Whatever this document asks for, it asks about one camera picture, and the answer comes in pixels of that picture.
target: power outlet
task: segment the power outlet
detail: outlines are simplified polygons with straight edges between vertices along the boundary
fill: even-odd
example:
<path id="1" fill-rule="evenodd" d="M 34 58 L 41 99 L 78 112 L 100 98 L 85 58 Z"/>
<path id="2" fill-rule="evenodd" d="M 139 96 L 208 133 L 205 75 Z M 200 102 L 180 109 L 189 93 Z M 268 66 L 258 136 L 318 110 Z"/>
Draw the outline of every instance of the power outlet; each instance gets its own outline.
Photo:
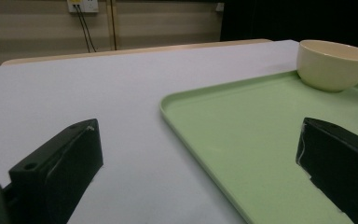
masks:
<path id="1" fill-rule="evenodd" d="M 71 13 L 77 13 L 76 5 L 80 6 L 80 10 L 84 13 L 97 13 L 98 0 L 66 0 L 68 10 Z"/>

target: bowl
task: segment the bowl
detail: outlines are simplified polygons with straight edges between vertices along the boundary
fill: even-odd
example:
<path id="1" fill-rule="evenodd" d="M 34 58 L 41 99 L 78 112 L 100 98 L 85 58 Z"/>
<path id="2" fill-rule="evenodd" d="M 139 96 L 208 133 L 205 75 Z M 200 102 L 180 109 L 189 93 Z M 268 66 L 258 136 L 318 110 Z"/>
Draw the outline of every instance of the bowl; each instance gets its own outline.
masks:
<path id="1" fill-rule="evenodd" d="M 358 84 L 358 48 L 322 41 L 303 40 L 297 54 L 301 80 L 322 91 L 344 91 Z"/>

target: cable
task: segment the cable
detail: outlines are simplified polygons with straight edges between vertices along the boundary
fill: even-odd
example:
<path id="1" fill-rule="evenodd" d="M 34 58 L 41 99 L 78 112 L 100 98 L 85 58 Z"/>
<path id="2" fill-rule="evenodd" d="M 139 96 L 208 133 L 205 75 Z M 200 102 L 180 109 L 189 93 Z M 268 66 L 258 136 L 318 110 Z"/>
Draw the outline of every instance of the cable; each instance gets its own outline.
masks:
<path id="1" fill-rule="evenodd" d="M 78 9 L 80 11 L 81 19 L 83 19 L 84 26 L 86 26 L 87 34 L 89 35 L 89 42 L 91 43 L 92 49 L 94 49 L 94 52 L 97 52 L 97 50 L 95 50 L 95 48 L 94 48 L 94 45 L 92 44 L 92 39 L 91 39 L 91 35 L 90 35 L 90 32 L 89 32 L 89 27 L 87 27 L 86 20 L 84 20 L 83 12 L 81 11 L 80 5 L 77 5 L 77 7 L 78 7 Z"/>
<path id="2" fill-rule="evenodd" d="M 77 11 L 77 16 L 78 16 L 78 18 L 80 20 L 81 28 L 83 28 L 83 34 L 84 34 L 84 39 L 86 40 L 87 49 L 89 50 L 89 53 L 90 53 L 89 41 L 87 41 L 86 31 L 84 30 L 83 22 L 82 22 L 82 20 L 80 18 L 80 12 L 79 12 L 79 9 L 77 7 L 78 7 L 78 5 L 74 5 L 74 8 Z"/>

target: white table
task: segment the white table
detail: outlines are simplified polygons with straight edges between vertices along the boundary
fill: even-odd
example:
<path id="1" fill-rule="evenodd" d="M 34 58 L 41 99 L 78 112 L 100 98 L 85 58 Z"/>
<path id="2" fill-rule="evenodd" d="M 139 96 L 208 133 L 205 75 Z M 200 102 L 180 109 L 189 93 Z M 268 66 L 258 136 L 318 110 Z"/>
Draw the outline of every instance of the white table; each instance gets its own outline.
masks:
<path id="1" fill-rule="evenodd" d="M 0 184 L 67 126 L 98 119 L 104 166 L 70 223 L 244 223 L 162 119 L 167 94 L 296 69 L 297 42 L 0 66 Z"/>

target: tray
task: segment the tray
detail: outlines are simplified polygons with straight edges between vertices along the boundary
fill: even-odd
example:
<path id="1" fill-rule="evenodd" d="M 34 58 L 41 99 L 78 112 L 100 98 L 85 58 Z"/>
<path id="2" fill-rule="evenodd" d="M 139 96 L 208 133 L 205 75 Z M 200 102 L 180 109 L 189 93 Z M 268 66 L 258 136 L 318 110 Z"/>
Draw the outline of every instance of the tray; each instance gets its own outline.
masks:
<path id="1" fill-rule="evenodd" d="M 358 134 L 358 85 L 318 91 L 293 71 L 174 93 L 160 109 L 248 223 L 352 223 L 295 157 L 305 117 Z"/>

